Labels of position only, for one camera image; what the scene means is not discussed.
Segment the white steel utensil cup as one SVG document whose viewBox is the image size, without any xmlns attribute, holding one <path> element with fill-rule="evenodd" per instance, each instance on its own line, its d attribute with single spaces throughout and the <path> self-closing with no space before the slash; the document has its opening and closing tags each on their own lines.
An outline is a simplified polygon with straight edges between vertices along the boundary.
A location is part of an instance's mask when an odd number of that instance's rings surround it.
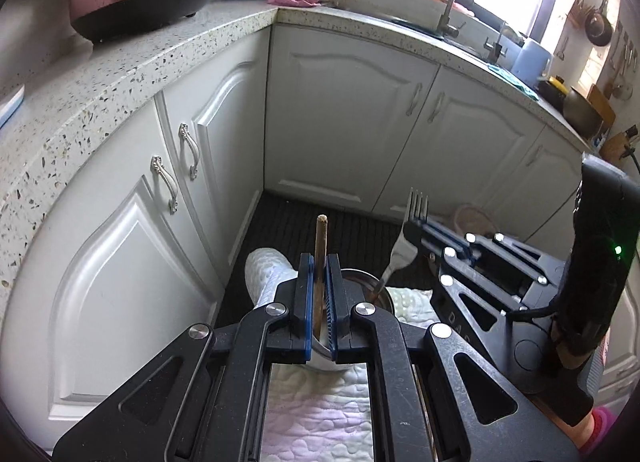
<svg viewBox="0 0 640 462">
<path fill-rule="evenodd" d="M 372 339 L 357 309 L 365 310 L 366 315 L 377 310 L 393 315 L 390 295 L 374 296 L 378 279 L 362 270 L 342 268 L 336 256 L 326 263 L 322 281 L 320 310 L 314 310 L 312 316 L 311 362 L 330 370 L 330 364 L 366 360 Z"/>
</svg>

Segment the silver metal fork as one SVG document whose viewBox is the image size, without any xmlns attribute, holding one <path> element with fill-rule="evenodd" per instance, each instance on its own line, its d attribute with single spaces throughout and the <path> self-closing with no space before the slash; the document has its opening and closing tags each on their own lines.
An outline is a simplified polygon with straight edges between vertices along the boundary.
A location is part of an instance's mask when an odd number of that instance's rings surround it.
<svg viewBox="0 0 640 462">
<path fill-rule="evenodd" d="M 413 219 L 424 220 L 427 217 L 427 214 L 428 196 L 422 191 L 411 188 L 406 204 L 404 221 L 402 222 L 398 238 L 390 252 L 390 261 L 371 294 L 370 302 L 372 304 L 378 300 L 378 297 L 380 297 L 383 289 L 385 289 L 386 283 L 390 280 L 392 274 L 398 270 L 408 267 L 410 263 L 416 259 L 416 255 L 418 255 L 418 248 L 406 238 L 405 224 Z"/>
</svg>

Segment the brown wooden chopstick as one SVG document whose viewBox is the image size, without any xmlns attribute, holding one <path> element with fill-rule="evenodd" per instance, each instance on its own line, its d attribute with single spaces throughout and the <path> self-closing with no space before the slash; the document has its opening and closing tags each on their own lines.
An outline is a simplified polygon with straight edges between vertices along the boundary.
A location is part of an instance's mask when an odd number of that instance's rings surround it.
<svg viewBox="0 0 640 462">
<path fill-rule="evenodd" d="M 324 269 L 326 269 L 326 245 L 328 245 L 328 217 L 321 214 L 316 219 L 316 236 L 314 237 L 314 306 L 312 306 L 312 333 L 320 343 L 324 315 Z"/>
</svg>

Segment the beige waste basket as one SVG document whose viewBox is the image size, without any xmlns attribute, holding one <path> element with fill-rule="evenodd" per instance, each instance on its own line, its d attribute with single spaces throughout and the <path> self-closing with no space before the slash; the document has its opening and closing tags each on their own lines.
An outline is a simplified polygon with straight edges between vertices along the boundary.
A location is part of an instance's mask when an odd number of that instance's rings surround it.
<svg viewBox="0 0 640 462">
<path fill-rule="evenodd" d="M 461 205 L 452 215 L 452 224 L 457 234 L 479 234 L 491 237 L 499 231 L 496 223 L 481 208 L 473 205 Z"/>
</svg>

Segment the quilted patchwork cloth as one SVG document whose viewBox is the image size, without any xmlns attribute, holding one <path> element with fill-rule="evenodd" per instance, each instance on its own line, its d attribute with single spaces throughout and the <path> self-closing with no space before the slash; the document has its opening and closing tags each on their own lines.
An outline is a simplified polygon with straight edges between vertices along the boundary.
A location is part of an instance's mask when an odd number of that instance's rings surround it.
<svg viewBox="0 0 640 462">
<path fill-rule="evenodd" d="M 297 270 L 276 249 L 261 247 L 245 260 L 244 277 L 255 308 L 271 303 L 280 283 Z M 400 322 L 438 321 L 432 291 L 389 287 Z M 373 461 L 367 369 L 364 364 L 321 371 L 275 364 L 262 431 L 261 461 Z"/>
</svg>

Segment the light blue kettle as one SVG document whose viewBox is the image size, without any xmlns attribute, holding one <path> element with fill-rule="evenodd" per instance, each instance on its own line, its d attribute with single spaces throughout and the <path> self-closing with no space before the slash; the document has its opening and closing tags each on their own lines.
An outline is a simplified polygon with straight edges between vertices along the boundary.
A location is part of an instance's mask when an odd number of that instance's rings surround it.
<svg viewBox="0 0 640 462">
<path fill-rule="evenodd" d="M 534 88 L 549 70 L 552 54 L 536 40 L 527 38 L 516 57 L 511 73 L 529 88 Z"/>
</svg>

